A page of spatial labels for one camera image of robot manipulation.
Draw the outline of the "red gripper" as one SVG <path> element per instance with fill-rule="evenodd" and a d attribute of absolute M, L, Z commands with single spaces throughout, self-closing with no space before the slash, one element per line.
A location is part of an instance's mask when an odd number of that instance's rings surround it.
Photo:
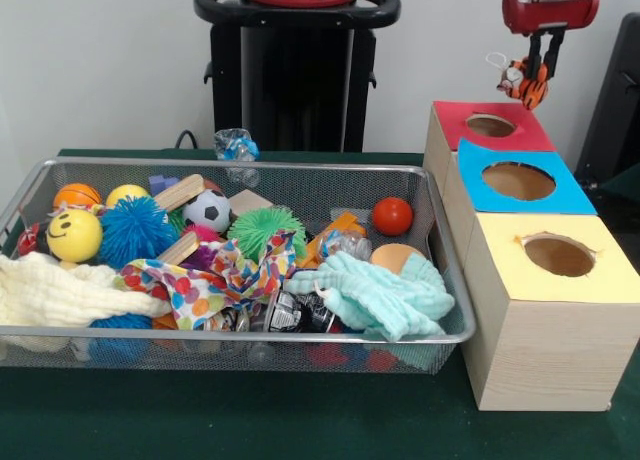
<path fill-rule="evenodd" d="M 540 32 L 551 36 L 544 55 L 545 80 L 555 75 L 565 31 L 589 26 L 598 11 L 600 0 L 502 0 L 504 24 L 513 34 L 530 35 L 525 78 L 539 81 L 542 72 Z"/>

